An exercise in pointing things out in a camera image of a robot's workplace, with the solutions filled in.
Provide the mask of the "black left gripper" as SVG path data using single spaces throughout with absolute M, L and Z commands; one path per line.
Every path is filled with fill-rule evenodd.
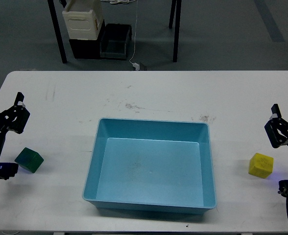
M 21 134 L 30 117 L 30 112 L 26 109 L 23 101 L 24 95 L 18 92 L 14 105 L 0 113 L 0 155 L 7 131 Z M 0 163 L 0 179 L 7 180 L 10 177 L 14 177 L 18 172 L 18 168 L 19 165 L 17 163 Z

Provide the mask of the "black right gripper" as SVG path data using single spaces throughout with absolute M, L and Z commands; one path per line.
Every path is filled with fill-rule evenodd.
M 273 148 L 288 146 L 288 122 L 282 118 L 279 105 L 273 104 L 272 115 L 264 126 L 269 141 Z M 288 198 L 288 180 L 279 181 L 278 193 Z

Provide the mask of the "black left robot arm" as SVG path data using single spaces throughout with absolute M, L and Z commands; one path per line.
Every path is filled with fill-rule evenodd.
M 14 105 L 0 113 L 0 155 L 7 132 L 13 131 L 21 134 L 24 131 L 30 112 L 26 109 L 23 100 L 24 95 L 18 92 Z M 17 163 L 0 162 L 0 179 L 8 180 L 10 177 L 14 177 L 18 168 Z

